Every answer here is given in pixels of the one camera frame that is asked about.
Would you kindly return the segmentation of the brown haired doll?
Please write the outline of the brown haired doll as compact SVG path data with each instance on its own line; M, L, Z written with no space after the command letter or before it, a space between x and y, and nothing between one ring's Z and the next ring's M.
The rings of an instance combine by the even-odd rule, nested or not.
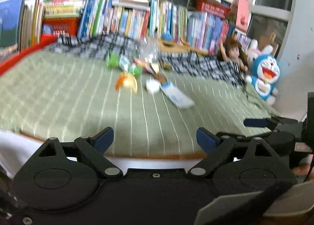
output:
M243 52L241 44L233 38L226 38L224 42L220 42L217 59L237 63L242 72L248 71L246 53Z

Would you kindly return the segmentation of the white blue tube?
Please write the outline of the white blue tube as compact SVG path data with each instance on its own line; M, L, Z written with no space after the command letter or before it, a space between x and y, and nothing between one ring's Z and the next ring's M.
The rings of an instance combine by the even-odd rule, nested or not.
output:
M161 84L160 88L169 100L179 109L186 109L195 105L195 102L192 99L180 91L170 81L167 81L165 84Z

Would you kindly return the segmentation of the clear crumpled plastic bag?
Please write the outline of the clear crumpled plastic bag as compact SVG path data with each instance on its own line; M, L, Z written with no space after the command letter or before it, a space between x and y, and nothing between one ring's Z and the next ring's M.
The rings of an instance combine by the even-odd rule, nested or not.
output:
M158 38L144 37L138 46L139 59L145 62L155 63L159 60Z

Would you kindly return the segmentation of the red crate under books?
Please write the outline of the red crate under books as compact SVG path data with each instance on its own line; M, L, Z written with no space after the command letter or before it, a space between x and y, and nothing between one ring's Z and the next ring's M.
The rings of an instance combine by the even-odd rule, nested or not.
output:
M42 22L42 36L76 36L79 24L78 17L45 18Z

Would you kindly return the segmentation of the middle upright book row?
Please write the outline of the middle upright book row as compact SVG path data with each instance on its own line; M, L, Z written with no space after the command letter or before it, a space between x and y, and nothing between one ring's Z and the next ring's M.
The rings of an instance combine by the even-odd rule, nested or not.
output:
M117 33L141 39L147 33L150 13L149 0L86 0L77 37Z

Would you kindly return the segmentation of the orange peel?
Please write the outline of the orange peel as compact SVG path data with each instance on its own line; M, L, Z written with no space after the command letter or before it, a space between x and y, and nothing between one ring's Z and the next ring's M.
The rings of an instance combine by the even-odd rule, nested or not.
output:
M121 87L130 88L134 93L137 93L138 84L135 76L129 72L122 72L115 84L115 90L118 91Z

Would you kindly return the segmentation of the wooden drawer organizer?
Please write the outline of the wooden drawer organizer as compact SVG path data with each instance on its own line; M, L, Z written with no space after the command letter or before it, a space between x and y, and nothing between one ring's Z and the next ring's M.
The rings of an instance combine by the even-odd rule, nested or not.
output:
M162 39L158 40L158 49L159 51L165 53L195 52L197 56L206 56L209 54L208 51L196 49L189 46L179 45L176 42L166 41Z

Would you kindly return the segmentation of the left upright book row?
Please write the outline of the left upright book row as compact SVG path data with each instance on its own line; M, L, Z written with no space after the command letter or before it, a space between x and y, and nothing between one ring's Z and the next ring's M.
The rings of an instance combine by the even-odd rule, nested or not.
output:
M17 50L22 51L38 43L37 32L40 21L42 4L40 0L25 0L22 7L22 14L19 21L19 35Z

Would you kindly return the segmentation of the white tissue ball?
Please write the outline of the white tissue ball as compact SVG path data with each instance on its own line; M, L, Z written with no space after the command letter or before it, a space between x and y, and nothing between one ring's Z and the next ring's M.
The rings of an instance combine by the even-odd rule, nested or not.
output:
M151 95L158 93L160 91L160 82L155 79L147 79L146 90Z

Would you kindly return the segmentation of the stack of flat books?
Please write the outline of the stack of flat books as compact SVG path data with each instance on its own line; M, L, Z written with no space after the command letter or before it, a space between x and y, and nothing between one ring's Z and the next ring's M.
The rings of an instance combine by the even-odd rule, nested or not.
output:
M44 18L79 17L86 0L43 0Z

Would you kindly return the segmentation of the black white plaid blanket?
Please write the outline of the black white plaid blanket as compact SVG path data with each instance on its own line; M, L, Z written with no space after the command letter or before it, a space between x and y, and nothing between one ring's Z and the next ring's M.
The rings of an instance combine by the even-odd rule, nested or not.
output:
M220 61L215 55L200 57L194 51L162 52L154 38L135 40L119 34L105 34L80 40L77 37L59 36L46 50L105 61L111 55L128 60L139 58L145 62L165 63L178 74L221 80L234 87L245 85L238 64Z

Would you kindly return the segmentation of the green checked bed sheet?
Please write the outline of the green checked bed sheet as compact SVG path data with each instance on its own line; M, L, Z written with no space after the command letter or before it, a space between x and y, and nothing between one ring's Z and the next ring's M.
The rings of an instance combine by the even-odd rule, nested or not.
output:
M116 90L119 76L102 61L36 52L1 76L1 128L68 142L112 127L110 155L159 157L199 153L200 127L251 136L265 130L245 127L244 119L276 115L249 85L168 72L194 101L179 109L163 93L147 92L147 74L137 78L136 93Z

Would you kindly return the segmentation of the upright book row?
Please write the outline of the upright book row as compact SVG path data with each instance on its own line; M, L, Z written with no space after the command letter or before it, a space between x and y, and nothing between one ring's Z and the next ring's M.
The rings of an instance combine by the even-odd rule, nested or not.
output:
M168 0L149 0L150 19L145 36L159 37L170 33L173 42L216 53L219 42L225 41L235 27L230 12L225 20L207 12L188 11Z
M117 33L141 39L147 33L150 13L149 0L86 0L77 37Z
M38 43L37 32L40 21L42 4L40 0L25 0L22 7L22 14L19 21L19 35L17 50L22 51Z

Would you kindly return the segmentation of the brown crumpled wrapper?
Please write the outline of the brown crumpled wrapper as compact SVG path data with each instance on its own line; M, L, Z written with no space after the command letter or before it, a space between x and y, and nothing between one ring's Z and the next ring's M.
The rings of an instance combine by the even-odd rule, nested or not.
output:
M163 73L156 73L153 75L154 79L160 82L160 84L166 84L168 82L167 77Z

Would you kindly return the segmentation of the green snack wrapper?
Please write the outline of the green snack wrapper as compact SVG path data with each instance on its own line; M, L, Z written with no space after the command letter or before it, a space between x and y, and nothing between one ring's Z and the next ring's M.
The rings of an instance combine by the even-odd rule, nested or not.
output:
M120 64L120 56L114 53L110 53L105 62L106 67L117 68Z
M131 75L135 77L141 75L142 72L143 72L143 68L139 66L138 64L133 63L132 65L129 65L128 67L128 73L130 73Z

